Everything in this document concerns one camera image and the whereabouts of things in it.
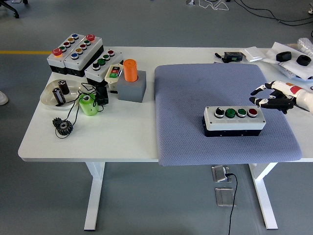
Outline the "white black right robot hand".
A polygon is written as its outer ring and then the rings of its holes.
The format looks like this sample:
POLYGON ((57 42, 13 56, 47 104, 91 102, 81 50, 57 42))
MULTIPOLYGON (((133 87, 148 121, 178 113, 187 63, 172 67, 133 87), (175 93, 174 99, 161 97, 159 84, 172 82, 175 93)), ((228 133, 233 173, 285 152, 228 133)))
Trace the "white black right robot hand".
POLYGON ((253 104, 261 108, 277 109, 283 114, 287 114, 287 111, 295 106, 309 113, 313 112, 313 93, 292 83, 283 81, 265 83, 255 89, 250 95, 249 100, 253 104), (261 99, 255 97, 257 93, 264 90, 272 90, 268 98, 261 99))

